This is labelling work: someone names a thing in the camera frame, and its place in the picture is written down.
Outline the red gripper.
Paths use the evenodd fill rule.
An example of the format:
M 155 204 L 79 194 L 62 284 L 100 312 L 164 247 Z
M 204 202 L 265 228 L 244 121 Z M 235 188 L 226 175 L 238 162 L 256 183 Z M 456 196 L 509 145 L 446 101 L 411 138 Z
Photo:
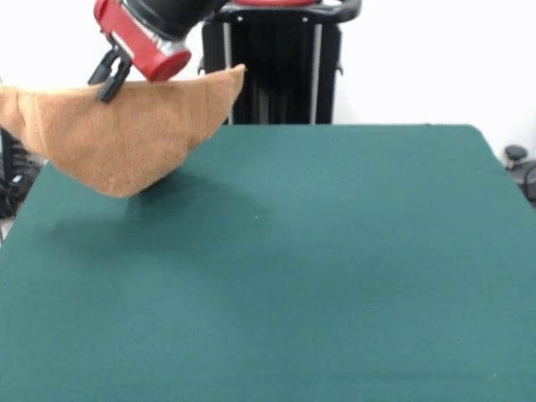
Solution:
M 179 73 L 191 59 L 185 39 L 166 39 L 147 20 L 135 15 L 133 1 L 97 1 L 93 14 L 111 49 L 104 54 L 87 81 L 104 83 L 96 99 L 110 103 L 134 66 L 150 82 L 166 81 Z M 117 71 L 111 75 L 117 59 Z

